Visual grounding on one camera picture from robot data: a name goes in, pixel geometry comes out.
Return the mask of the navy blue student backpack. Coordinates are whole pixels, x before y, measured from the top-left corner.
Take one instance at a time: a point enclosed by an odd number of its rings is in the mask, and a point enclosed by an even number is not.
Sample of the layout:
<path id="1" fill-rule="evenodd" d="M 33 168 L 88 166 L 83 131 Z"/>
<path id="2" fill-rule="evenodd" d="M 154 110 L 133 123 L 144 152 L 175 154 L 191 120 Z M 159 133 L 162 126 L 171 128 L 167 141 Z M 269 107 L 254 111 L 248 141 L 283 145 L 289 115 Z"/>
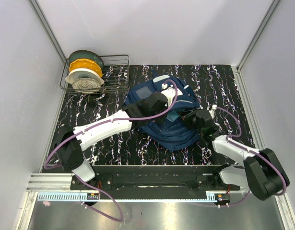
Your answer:
<path id="1" fill-rule="evenodd" d="M 199 101 L 193 89 L 185 81 L 172 76 L 162 75 L 144 83 L 133 86 L 126 97 L 125 105 L 145 99 L 152 93 L 161 92 L 161 85 L 170 79 L 178 87 L 177 101 L 169 112 L 188 111 L 200 108 Z M 187 128 L 181 121 L 180 116 L 174 122 L 165 119 L 163 124 L 148 122 L 139 127 L 141 133 L 149 135 L 154 141 L 170 151 L 181 150 L 199 140 L 200 136 L 194 129 Z"/>

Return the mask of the small blue wallet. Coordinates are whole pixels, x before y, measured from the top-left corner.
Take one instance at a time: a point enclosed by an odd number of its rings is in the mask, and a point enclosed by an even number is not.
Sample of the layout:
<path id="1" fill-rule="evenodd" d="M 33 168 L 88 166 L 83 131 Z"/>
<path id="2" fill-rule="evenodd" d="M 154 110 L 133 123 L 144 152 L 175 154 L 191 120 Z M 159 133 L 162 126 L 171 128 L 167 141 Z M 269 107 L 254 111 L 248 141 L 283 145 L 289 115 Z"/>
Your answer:
<path id="1" fill-rule="evenodd" d="M 177 112 L 169 112 L 167 114 L 167 120 L 169 120 L 170 122 L 174 122 L 176 119 L 178 119 L 179 114 Z"/>

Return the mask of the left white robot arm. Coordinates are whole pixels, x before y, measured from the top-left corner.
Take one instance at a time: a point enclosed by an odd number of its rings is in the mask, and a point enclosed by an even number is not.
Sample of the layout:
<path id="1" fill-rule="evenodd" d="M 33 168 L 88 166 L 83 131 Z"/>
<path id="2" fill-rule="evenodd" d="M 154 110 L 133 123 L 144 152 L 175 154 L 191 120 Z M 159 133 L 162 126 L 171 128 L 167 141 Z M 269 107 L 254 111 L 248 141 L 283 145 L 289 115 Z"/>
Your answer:
<path id="1" fill-rule="evenodd" d="M 149 121 L 165 120 L 175 96 L 156 92 L 135 103 L 126 104 L 113 115 L 102 120 L 75 128 L 64 127 L 55 140 L 57 154 L 63 170 L 79 176 L 81 185 L 94 189 L 97 177 L 91 165 L 83 158 L 83 152 L 95 143 L 112 135 L 145 126 Z"/>

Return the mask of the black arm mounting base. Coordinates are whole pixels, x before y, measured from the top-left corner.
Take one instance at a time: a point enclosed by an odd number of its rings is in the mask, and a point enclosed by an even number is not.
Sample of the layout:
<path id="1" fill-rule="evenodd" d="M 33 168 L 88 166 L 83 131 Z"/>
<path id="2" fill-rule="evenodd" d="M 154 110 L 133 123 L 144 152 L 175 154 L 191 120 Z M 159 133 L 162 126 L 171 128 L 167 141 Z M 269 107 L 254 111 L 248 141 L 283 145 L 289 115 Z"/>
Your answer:
<path id="1" fill-rule="evenodd" d="M 93 167 L 89 184 L 108 192 L 116 200 L 186 201 L 206 199 L 207 192 L 239 191 L 226 185 L 219 172 L 227 165 L 131 165 Z"/>

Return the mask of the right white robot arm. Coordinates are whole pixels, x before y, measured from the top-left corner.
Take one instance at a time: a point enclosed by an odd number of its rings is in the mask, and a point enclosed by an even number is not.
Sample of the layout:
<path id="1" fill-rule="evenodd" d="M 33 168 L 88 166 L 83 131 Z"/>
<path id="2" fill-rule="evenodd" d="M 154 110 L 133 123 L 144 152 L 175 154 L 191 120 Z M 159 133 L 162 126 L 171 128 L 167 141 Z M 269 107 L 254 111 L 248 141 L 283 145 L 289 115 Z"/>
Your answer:
<path id="1" fill-rule="evenodd" d="M 239 164 L 226 164 L 215 172 L 211 179 L 215 189 L 236 185 L 262 201 L 286 192 L 290 181 L 273 150 L 248 147 L 222 134 L 214 122 L 214 110 L 193 109 L 179 116 L 186 127 L 199 133 L 207 148 Z"/>

